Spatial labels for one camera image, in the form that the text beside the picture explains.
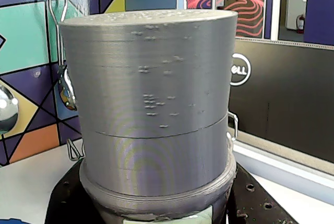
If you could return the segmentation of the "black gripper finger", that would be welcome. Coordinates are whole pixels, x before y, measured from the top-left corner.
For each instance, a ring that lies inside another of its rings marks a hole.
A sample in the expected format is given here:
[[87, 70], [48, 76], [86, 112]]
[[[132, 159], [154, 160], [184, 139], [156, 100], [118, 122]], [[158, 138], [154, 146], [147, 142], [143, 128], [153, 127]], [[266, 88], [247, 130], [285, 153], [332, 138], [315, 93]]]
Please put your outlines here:
[[79, 179], [81, 161], [64, 174], [51, 192], [45, 224], [104, 224]]
[[227, 223], [298, 224], [241, 165], [237, 166], [226, 214]]

